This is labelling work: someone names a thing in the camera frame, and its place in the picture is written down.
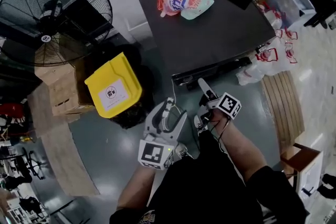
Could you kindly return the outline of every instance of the fan grille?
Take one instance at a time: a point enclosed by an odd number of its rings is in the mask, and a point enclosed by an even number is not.
[[[73,9],[76,3],[79,3],[79,0],[2,0],[0,22],[33,37],[36,44],[40,43],[38,46],[17,42],[7,44],[7,40],[2,51],[17,61],[35,66],[61,65],[87,55],[109,32],[109,28],[104,28],[93,35],[88,32],[86,25],[81,24],[83,21],[89,24],[92,20],[92,17],[85,17],[86,13],[92,12],[88,10],[88,6],[92,6],[97,16],[102,16],[100,21],[106,22],[110,28],[112,7],[109,0],[84,0],[84,4],[75,9],[76,13],[83,13],[78,23],[64,15],[65,11],[69,10],[70,6]],[[43,44],[41,36],[45,35],[46,31],[51,41]]]

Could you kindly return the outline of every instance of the wooden pallet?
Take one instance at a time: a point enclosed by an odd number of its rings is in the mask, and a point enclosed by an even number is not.
[[[284,153],[305,130],[293,78],[286,71],[271,77],[264,76],[261,82],[276,126],[280,152]]]

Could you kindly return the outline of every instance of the person's left arm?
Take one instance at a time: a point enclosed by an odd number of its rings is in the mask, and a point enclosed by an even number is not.
[[[139,166],[122,191],[117,210],[144,209],[148,203],[155,176],[155,169]]]

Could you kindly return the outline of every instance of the white tile floor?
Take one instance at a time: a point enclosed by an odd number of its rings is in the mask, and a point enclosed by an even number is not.
[[[323,169],[336,175],[336,30],[304,27],[299,31],[291,71],[298,91],[305,131],[297,143],[323,151]],[[315,192],[307,201],[307,223],[324,223],[336,206]]]

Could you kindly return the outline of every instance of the yellow lid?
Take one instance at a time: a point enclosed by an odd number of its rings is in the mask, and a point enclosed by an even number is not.
[[[112,118],[138,102],[142,88],[124,53],[120,53],[85,80],[94,105],[103,118]]]

